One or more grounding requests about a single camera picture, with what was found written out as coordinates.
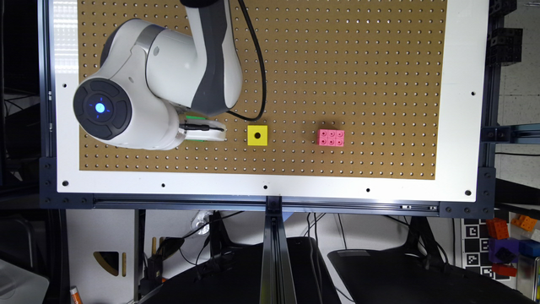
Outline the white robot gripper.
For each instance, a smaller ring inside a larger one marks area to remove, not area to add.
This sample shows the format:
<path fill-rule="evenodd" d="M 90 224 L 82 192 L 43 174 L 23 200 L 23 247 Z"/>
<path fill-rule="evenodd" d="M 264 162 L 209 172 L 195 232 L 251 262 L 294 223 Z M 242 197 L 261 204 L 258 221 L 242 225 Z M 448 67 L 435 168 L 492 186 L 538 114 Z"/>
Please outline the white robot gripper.
<path fill-rule="evenodd" d="M 185 119 L 181 121 L 180 129 L 186 135 L 186 140 L 225 141 L 226 139 L 226 126 L 212 120 Z"/>

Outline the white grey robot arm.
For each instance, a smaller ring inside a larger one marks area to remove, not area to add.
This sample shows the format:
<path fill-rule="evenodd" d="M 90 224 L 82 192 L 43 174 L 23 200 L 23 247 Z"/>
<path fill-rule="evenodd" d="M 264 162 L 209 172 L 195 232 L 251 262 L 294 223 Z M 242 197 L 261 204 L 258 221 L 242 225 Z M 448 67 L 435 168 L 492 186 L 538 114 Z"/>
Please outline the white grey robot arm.
<path fill-rule="evenodd" d="M 107 39 L 100 69 L 77 88 L 74 115 L 99 141 L 170 150 L 223 141 L 213 117 L 233 108 L 243 81 L 227 1 L 185 1 L 190 35 L 130 19 Z"/>

